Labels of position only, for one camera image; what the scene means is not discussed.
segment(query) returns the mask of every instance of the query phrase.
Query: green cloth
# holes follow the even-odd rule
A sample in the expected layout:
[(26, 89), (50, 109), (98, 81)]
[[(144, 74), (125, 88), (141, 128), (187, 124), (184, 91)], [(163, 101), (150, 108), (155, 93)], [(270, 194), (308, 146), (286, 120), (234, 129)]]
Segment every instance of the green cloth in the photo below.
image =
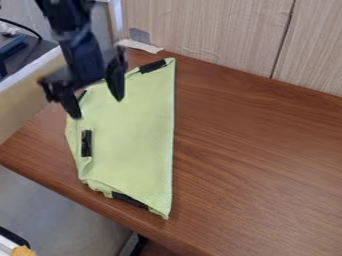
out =
[[(126, 74), (126, 96), (117, 102), (107, 84), (88, 88), (83, 119), (67, 118), (66, 137), (83, 183), (112, 198), (125, 194), (168, 219), (172, 203), (174, 78), (176, 60), (141, 74)], [(92, 157), (81, 156), (81, 134), (92, 131)]]

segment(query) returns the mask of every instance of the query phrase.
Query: wooden table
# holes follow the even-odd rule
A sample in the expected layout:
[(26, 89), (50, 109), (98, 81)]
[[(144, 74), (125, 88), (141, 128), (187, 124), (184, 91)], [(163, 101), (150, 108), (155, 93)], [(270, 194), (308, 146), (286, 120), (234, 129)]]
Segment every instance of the wooden table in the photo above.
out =
[(130, 65), (169, 56), (169, 221), (78, 180), (60, 107), (3, 144), (0, 164), (180, 254), (342, 255), (342, 99), (168, 52), (131, 51)]

